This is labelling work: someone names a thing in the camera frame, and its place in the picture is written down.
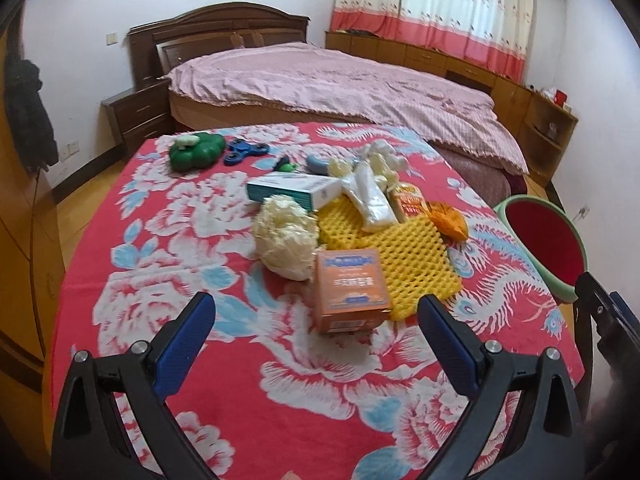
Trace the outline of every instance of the yellow mesh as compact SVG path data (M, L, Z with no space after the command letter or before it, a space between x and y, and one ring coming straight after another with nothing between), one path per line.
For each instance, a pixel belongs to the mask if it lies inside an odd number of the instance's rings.
M320 241L330 250L380 251L382 272L393 303L389 317L393 320L415 314L418 300L425 294L444 301L462 290L462 280L451 267L440 234L426 215L367 234L361 231L359 211L351 200L341 196L318 212L318 226Z

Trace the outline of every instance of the metal bolt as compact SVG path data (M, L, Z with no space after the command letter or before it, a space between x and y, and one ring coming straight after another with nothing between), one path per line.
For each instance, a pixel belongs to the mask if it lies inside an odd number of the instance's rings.
M76 363L84 363L88 358L89 358L89 352L87 352L86 350L81 350L79 352L76 352L76 355L74 355L74 361Z
M145 353L147 348L149 348L149 343L146 341L136 341L131 345L131 352L140 355Z
M500 352L502 352L502 345L495 339L491 339L484 343L484 347L491 354L499 354Z
M558 361L560 358L560 351L557 348L547 348L546 356L553 361Z

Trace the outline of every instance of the wooden headboard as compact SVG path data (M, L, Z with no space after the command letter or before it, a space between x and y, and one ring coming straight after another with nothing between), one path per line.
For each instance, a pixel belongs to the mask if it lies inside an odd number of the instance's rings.
M309 18L245 2L191 10L132 28L129 38L136 86L163 76L189 59L240 46L306 41Z

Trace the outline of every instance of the white box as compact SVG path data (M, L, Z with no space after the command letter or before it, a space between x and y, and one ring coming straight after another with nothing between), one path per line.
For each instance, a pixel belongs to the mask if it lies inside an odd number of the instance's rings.
M332 176L273 171L246 183L249 200L263 202L271 195L287 195L307 211L317 211L340 196L342 184Z

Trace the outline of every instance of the tablecloth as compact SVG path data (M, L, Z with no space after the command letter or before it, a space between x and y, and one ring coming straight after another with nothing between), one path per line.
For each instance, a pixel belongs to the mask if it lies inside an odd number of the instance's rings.
M448 302L480 339L510 350L562 352L572 380L577 349L542 279L478 195L406 128L272 124L218 130L266 142L271 153L238 166L172 173L171 136L148 140L129 161L78 245L61 292L52 355L52 406L72 355L124 352L150 340L199 290L213 295L214 329L181 391L167 400L207 464L228 479L416 478L467 403L455 393L415 320L372 333L320 335L305 285L255 256L244 184L283 155L304 163L351 156L386 139L408 157L402 180L427 200L463 212L470 238L449 247L464 290ZM142 463L159 472L125 396L117 399ZM509 394L476 464L496 457L516 407Z

